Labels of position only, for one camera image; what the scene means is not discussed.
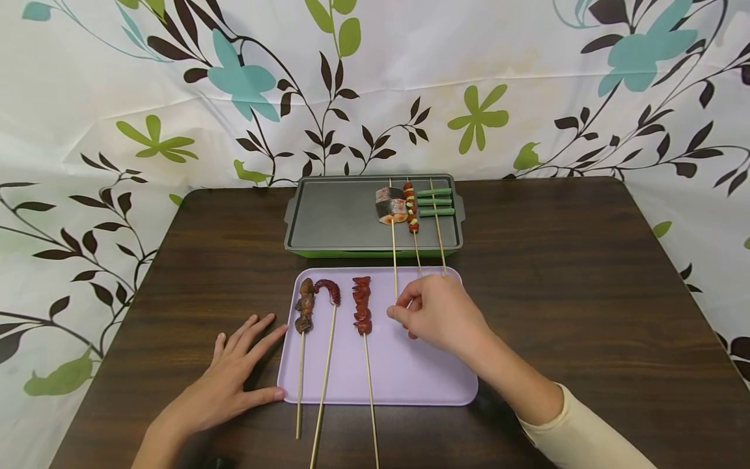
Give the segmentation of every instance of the white sleeve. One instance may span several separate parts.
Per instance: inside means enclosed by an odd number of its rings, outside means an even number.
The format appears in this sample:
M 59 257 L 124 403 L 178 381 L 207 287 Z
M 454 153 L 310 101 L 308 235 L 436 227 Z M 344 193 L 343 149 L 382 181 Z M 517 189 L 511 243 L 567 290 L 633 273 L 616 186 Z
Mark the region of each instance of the white sleeve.
M 562 412 L 544 425 L 519 419 L 526 435 L 561 469 L 656 469 L 621 434 L 558 384 Z

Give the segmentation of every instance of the purple tray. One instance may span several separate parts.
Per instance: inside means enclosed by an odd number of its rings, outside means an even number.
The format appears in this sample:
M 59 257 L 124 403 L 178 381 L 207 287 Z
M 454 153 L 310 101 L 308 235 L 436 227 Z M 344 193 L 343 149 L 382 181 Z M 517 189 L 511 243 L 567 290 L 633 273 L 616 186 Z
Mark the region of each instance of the purple tray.
M 453 269 L 450 275 L 461 278 Z M 442 267 L 423 267 L 423 275 L 440 274 Z M 336 311 L 336 325 L 331 349 L 331 368 L 328 374 L 326 404 L 370 404 L 368 376 L 365 363 L 365 343 L 354 323 L 355 303 L 351 295 L 353 277 L 372 277 L 370 310 L 373 331 L 367 337 L 370 352 L 370 372 L 373 399 L 378 405 L 441 405 L 469 404 L 479 387 L 477 377 L 459 359 L 438 350 L 422 340 L 411 340 L 399 323 L 386 315 L 394 302 L 393 268 L 355 267 L 339 269 L 307 269 L 294 283 L 289 310 L 289 330 L 286 333 L 278 386 L 286 390 L 287 402 L 296 404 L 299 381 L 299 348 L 301 336 L 294 329 L 299 313 L 294 305 L 299 298 L 299 286 L 306 277 L 313 282 L 321 278 L 335 281 L 341 289 L 341 306 Z M 398 268 L 399 290 L 417 279 L 416 267 Z M 304 370 L 302 402 L 320 403 L 323 373 L 326 369 L 333 306 L 328 291 L 315 298 L 313 329 L 304 339 Z

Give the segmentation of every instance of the fabric backdrop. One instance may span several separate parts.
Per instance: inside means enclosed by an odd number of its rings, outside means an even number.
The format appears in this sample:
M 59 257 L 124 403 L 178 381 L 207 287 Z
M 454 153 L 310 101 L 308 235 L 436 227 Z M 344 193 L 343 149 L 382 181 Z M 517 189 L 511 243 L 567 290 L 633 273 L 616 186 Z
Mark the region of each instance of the fabric backdrop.
M 201 187 L 617 178 L 750 379 L 747 0 L 13 0 L 0 12 L 3 467 L 49 465 Z

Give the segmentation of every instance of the wooden table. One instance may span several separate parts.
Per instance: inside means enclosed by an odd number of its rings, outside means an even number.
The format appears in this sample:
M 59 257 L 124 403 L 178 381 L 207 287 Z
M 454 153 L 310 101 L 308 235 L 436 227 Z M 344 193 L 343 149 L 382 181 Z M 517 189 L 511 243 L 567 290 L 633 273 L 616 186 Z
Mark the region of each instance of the wooden table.
M 659 469 L 747 467 L 750 395 L 624 185 L 608 178 L 459 182 L 465 244 L 448 264 L 492 328 L 565 383 Z M 297 274 L 388 260 L 285 252 L 293 189 L 183 202 L 52 467 L 129 467 L 146 427 L 253 313 L 286 320 Z M 251 386 L 275 385 L 281 348 Z M 317 406 L 254 409 L 199 435 L 185 467 L 308 467 Z M 486 386 L 466 407 L 377 407 L 393 467 L 552 467 Z M 318 467 L 374 467 L 369 407 L 328 406 Z

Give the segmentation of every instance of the bamboo skewer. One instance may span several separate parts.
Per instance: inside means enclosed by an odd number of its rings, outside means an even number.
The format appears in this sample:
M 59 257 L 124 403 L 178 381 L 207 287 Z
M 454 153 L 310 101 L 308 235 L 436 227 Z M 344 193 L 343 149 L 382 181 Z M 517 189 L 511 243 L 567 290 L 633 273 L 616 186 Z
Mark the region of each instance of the bamboo skewer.
M 432 178 L 430 178 L 430 190 L 434 190 L 435 187 L 432 185 Z M 432 199 L 435 200 L 435 194 L 432 194 Z M 437 210 L 437 204 L 433 204 L 435 210 Z M 435 214 L 435 225 L 437 225 L 437 241 L 440 244 L 440 256 L 442 257 L 442 274 L 448 274 L 448 268 L 446 267 L 446 252 L 443 250 L 443 236 L 440 234 L 440 220 Z
M 299 346 L 299 383 L 297 384 L 297 432 L 296 439 L 299 440 L 302 430 L 302 369 L 305 366 L 305 333 L 302 333 L 302 343 Z
M 391 178 L 388 178 L 388 187 L 392 186 Z M 391 240 L 393 241 L 393 291 L 398 298 L 398 274 L 396 273 L 396 228 L 391 218 Z
M 416 206 L 417 197 L 414 196 L 414 208 L 419 209 Z M 412 234 L 414 235 L 414 252 L 417 254 L 417 267 L 419 268 L 419 276 L 422 276 L 422 263 L 419 261 L 419 246 L 417 246 L 417 233 L 416 231 L 413 231 Z
M 331 348 L 333 345 L 333 331 L 336 326 L 336 305 L 333 306 L 333 318 L 331 319 L 331 336 L 328 339 L 328 356 L 325 359 L 325 374 L 323 375 L 323 390 L 320 393 L 320 407 L 318 407 L 318 422 L 315 425 L 315 440 L 313 442 L 313 455 L 310 457 L 310 469 L 315 467 L 315 457 L 318 453 L 318 442 L 320 441 L 320 424 L 323 423 L 323 400 L 326 398 L 328 388 L 328 373 L 331 366 Z
M 380 457 L 377 452 L 377 430 L 375 429 L 375 405 L 373 404 L 373 381 L 370 375 L 370 352 L 368 351 L 368 335 L 362 336 L 364 339 L 364 357 L 367 360 L 367 384 L 370 387 L 370 415 L 373 421 L 373 445 L 375 446 L 375 468 L 380 469 Z

